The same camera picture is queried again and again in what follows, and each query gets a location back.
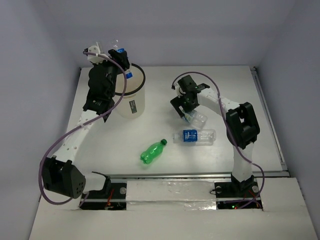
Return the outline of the clear bottle blue cap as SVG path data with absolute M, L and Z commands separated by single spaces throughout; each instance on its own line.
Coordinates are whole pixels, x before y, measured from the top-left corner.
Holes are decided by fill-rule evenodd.
M 112 44 L 113 49 L 116 52 L 123 53 L 125 51 L 125 49 L 119 45 L 119 41 L 117 39 L 114 39 L 111 44 Z M 133 77 L 133 74 L 130 70 L 130 67 L 127 70 L 125 70 L 125 75 L 126 75 L 127 79 L 130 79 Z

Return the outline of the clear bottle green white label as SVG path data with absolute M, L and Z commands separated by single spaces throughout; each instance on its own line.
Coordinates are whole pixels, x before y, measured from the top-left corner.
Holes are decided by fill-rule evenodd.
M 200 113 L 195 109 L 190 112 L 182 111 L 182 113 L 182 119 L 189 123 L 189 125 L 195 129 L 203 129 L 208 120 L 208 117 L 206 115 Z

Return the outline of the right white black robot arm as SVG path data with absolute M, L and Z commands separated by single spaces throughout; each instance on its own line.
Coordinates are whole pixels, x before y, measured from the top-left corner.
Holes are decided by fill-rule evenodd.
M 215 184 L 215 195 L 218 198 L 250 197 L 249 191 L 257 185 L 252 171 L 253 148 L 261 131 L 252 104 L 234 102 L 223 97 L 218 88 L 196 84 L 189 72 L 176 77 L 171 88 L 177 96 L 170 104 L 181 118 L 186 118 L 199 106 L 222 117 L 226 136 L 233 147 L 233 169 L 229 182 Z

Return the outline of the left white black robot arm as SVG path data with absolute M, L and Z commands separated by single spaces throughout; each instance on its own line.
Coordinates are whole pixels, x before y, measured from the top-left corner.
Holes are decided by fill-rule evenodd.
M 107 54 L 93 45 L 83 51 L 93 67 L 89 71 L 88 93 L 75 127 L 61 136 L 46 151 L 40 161 L 38 184 L 42 197 L 49 203 L 46 192 L 53 192 L 69 200 L 79 198 L 83 193 L 94 191 L 104 198 L 110 194 L 111 185 L 103 177 L 95 176 L 80 166 L 80 155 L 94 132 L 104 124 L 112 111 L 125 96 L 128 71 L 131 64 L 127 52 L 112 48 Z

